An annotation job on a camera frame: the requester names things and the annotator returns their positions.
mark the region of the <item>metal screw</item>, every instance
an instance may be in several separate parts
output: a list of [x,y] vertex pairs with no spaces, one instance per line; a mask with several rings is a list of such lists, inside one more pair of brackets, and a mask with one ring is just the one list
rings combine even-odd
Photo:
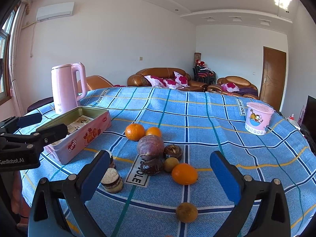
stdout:
[[245,176],[244,176],[244,179],[245,179],[247,182],[252,181],[252,177],[251,177],[250,175],[245,175]]
[[280,181],[278,178],[275,178],[273,181],[274,181],[274,183],[277,184],[277,185],[279,185],[279,184],[281,183],[281,181]]
[[46,179],[47,179],[46,177],[41,178],[39,183],[41,183],[41,184],[46,183]]
[[71,181],[73,181],[73,180],[76,179],[76,177],[77,177],[76,174],[71,174],[71,175],[68,176],[68,179],[71,180]]

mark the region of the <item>door frame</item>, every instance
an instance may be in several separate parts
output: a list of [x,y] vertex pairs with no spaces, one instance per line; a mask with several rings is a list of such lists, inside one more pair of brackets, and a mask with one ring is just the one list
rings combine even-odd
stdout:
[[[261,95],[262,95],[262,86],[263,86],[263,81],[264,81],[264,63],[265,63],[265,60],[264,60],[264,55],[265,55],[265,48],[268,48],[268,49],[271,49],[271,50],[277,50],[277,51],[280,51],[280,52],[284,52],[284,51],[281,51],[281,50],[278,50],[278,49],[274,49],[274,48],[271,48],[271,47],[267,47],[267,46],[264,46],[263,47],[263,66],[262,66],[262,78],[261,78],[261,86],[260,86],[260,95],[259,95],[259,100],[261,100]],[[283,96],[284,96],[284,89],[285,89],[285,84],[286,84],[286,72],[287,72],[287,64],[288,64],[288,55],[286,52],[285,53],[285,71],[284,71],[284,82],[283,82],[283,89],[282,89],[282,98],[281,98],[281,105],[280,105],[280,108],[282,106],[282,100],[283,100]]]

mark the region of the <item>window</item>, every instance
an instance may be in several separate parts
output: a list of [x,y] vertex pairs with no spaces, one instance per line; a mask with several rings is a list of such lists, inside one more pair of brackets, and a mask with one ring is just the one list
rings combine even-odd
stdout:
[[10,99],[11,84],[8,72],[8,54],[14,16],[15,11],[12,11],[0,29],[0,59],[3,59],[3,74],[0,80],[0,105]]

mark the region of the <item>window frame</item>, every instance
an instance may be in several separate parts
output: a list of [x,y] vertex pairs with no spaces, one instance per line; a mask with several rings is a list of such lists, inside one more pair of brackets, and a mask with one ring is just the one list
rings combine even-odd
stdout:
[[0,94],[0,105],[7,102],[11,99],[10,95],[10,89],[11,89],[11,80],[10,80],[10,74],[9,74],[9,44],[10,44],[10,37],[11,37],[11,31],[13,27],[14,18],[16,16],[17,6],[14,8],[14,10],[10,13],[8,19],[10,19],[9,22],[9,30],[7,33],[5,30],[2,29],[2,26],[0,28],[0,38],[4,39],[4,56],[3,56],[3,83],[4,83],[4,92],[1,92]]

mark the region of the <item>pink bucket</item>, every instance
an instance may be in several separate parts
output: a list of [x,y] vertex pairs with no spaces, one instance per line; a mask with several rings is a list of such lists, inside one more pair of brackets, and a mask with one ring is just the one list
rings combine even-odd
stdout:
[[247,106],[245,128],[252,134],[264,135],[267,132],[274,109],[257,102],[247,102]]

